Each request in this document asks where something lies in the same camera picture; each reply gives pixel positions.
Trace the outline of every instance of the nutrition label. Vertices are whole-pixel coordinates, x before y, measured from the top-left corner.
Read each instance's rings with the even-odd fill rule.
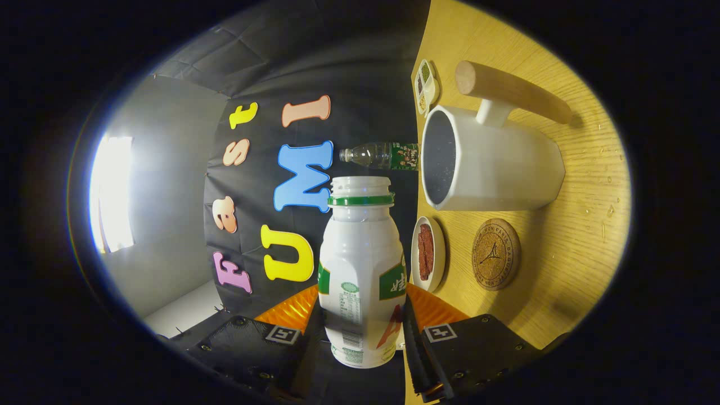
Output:
[[[344,321],[359,325],[361,323],[360,297],[343,291],[340,294],[340,316]]]
[[[343,353],[345,353],[345,361],[362,364],[363,352],[358,352],[357,350],[346,349],[345,347],[343,347]]]

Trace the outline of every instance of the wooden handle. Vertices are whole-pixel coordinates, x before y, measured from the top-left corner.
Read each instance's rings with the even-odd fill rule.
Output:
[[[572,111],[560,98],[527,80],[489,66],[461,61],[455,83],[462,94],[506,102],[561,124],[570,122]]]

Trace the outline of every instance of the mug handle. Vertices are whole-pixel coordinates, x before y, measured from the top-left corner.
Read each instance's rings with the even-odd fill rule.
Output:
[[[510,111],[522,108],[567,124],[572,111],[567,103],[527,80],[479,63],[460,61],[455,68],[455,84],[461,94],[482,98],[477,122],[502,127]]]

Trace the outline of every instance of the gray wall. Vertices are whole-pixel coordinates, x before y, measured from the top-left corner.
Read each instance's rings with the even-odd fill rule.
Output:
[[[145,317],[212,279],[203,232],[204,174],[227,97],[149,76],[107,136],[132,136],[130,229],[135,245],[104,255],[117,288]]]

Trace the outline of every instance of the green bottle cap ring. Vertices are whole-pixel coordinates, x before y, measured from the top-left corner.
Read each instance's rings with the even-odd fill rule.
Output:
[[[371,197],[330,197],[328,205],[388,205],[395,202],[395,193],[389,195],[373,195]]]

